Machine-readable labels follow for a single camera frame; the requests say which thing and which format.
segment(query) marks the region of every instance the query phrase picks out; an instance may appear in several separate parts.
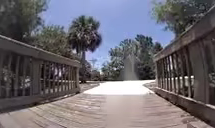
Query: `wooden bridge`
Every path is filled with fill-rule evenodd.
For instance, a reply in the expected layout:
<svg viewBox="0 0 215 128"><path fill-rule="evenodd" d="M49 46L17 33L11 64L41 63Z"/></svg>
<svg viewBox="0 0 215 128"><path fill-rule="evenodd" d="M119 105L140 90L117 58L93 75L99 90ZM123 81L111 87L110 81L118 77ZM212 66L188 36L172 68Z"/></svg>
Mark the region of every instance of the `wooden bridge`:
<svg viewBox="0 0 215 128"><path fill-rule="evenodd" d="M0 128L215 127L215 6L154 61L153 81L79 85L79 62L0 35Z"/></svg>

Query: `blue sky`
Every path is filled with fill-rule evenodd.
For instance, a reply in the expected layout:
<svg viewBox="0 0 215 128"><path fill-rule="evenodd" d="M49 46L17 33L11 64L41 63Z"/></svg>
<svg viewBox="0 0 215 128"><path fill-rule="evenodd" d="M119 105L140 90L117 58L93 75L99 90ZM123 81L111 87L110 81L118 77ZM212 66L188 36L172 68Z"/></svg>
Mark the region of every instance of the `blue sky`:
<svg viewBox="0 0 215 128"><path fill-rule="evenodd" d="M87 53L87 60L96 58L95 67L100 68L109 59L110 48L126 38L143 34L163 46L174 38L172 32L163 30L163 25L156 24L151 8L151 0L50 0L43 18L47 25L61 25L66 30L80 15L93 16L100 21L102 45L94 53Z"/></svg>

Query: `wooden deck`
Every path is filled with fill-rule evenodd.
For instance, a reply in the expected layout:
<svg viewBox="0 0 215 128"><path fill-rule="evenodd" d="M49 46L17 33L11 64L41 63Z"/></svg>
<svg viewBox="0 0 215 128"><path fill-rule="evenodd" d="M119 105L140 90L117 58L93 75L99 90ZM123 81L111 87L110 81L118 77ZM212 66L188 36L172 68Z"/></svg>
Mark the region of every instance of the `wooden deck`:
<svg viewBox="0 0 215 128"><path fill-rule="evenodd" d="M182 109L148 90L145 94L105 94L106 89L126 92L125 82L118 88L103 83L79 95L0 114L4 128L210 128Z"/></svg>

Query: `palm tree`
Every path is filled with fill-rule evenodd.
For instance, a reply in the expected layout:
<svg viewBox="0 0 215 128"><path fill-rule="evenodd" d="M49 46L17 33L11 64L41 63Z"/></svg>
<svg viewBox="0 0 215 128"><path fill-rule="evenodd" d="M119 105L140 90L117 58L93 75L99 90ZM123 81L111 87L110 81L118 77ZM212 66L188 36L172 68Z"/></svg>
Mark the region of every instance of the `palm tree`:
<svg viewBox="0 0 215 128"><path fill-rule="evenodd" d="M85 54L87 51L94 52L102 42L102 36L98 32L100 23L93 17L79 16L73 20L69 28L68 42L78 55L82 55L82 71L86 71ZM82 76L82 83L85 83L85 73Z"/></svg>

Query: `wooden railing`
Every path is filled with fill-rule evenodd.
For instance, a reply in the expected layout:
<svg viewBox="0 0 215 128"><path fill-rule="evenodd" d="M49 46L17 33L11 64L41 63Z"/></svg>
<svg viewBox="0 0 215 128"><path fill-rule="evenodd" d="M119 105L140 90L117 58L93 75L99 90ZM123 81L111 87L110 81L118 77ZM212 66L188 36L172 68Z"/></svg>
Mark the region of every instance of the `wooden railing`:
<svg viewBox="0 0 215 128"><path fill-rule="evenodd" d="M215 105L215 6L154 61L158 88Z"/></svg>
<svg viewBox="0 0 215 128"><path fill-rule="evenodd" d="M0 35L0 109L80 92L80 63Z"/></svg>

